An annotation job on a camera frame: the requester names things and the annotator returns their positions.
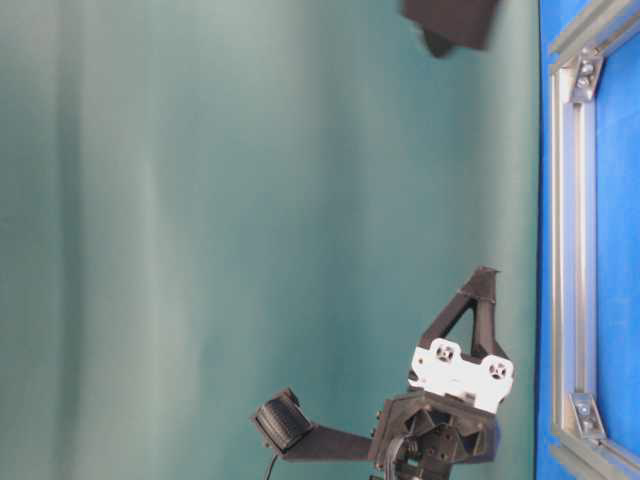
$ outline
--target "black triangular bracket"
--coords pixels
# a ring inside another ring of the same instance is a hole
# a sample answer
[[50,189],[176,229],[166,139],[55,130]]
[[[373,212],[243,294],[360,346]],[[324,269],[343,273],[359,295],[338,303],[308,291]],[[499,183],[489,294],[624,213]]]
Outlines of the black triangular bracket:
[[493,268],[478,267],[422,334],[418,346],[428,349],[436,338],[446,338],[467,310],[472,310],[471,358],[482,360],[487,355],[497,355],[508,359],[495,337],[497,274]]

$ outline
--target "robotic arm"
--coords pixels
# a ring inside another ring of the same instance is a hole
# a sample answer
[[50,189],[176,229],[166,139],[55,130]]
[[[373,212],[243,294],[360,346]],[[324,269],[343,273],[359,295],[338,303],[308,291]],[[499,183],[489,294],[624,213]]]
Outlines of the robotic arm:
[[[310,421],[286,389],[251,417],[266,445],[290,462],[372,462],[383,477],[370,480],[447,480],[455,464],[492,461],[496,411],[514,377],[513,363],[495,340],[496,273],[476,269],[424,332],[409,391],[385,401],[373,439]],[[470,354],[446,340],[467,310],[474,322]]]

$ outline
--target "white bracket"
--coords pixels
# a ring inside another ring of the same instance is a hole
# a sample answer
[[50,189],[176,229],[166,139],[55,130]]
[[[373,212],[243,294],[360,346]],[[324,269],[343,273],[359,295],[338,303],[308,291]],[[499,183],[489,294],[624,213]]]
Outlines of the white bracket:
[[428,349],[417,347],[411,368],[418,376],[409,380],[412,387],[456,397],[489,413],[496,413],[513,385],[512,362],[496,355],[487,355],[479,364],[469,362],[462,358],[460,345],[443,338]]

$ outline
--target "black cable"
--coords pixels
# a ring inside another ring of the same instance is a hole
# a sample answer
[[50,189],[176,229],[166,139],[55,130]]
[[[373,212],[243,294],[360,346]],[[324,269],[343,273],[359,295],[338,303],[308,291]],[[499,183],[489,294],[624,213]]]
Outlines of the black cable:
[[269,478],[271,478],[271,471],[273,470],[273,466],[275,465],[277,459],[278,459],[278,455],[274,455],[273,458],[271,459],[271,462],[267,467],[267,471],[264,474],[264,480],[269,480]]

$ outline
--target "black object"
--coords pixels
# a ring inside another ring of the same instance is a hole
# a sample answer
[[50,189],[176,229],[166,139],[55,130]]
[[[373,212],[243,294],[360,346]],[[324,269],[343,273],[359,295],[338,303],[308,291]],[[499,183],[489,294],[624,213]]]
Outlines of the black object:
[[456,45],[484,49],[498,0],[402,0],[402,14],[418,24],[436,58]]
[[[454,295],[418,346],[429,348],[445,338],[463,314],[473,311],[473,338],[468,361],[480,363],[487,355],[507,358],[495,340],[496,270],[476,269]],[[415,379],[410,371],[409,378]],[[447,480],[453,465],[490,462],[498,446],[495,414],[462,400],[421,389],[385,401],[377,415],[373,440],[333,430],[308,420],[291,389],[262,405],[251,420],[276,455],[298,461],[370,461],[384,472],[384,480]],[[371,476],[370,480],[380,480]]]

